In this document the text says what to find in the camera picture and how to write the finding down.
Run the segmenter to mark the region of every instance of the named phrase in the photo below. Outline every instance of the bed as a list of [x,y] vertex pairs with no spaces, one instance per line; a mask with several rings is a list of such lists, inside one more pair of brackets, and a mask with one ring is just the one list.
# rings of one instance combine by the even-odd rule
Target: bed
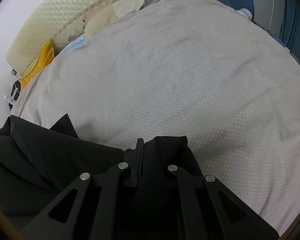
[[81,139],[122,149],[186,135],[203,174],[280,235],[300,212],[300,66],[218,1],[120,17],[57,55],[11,112],[47,128],[66,113]]

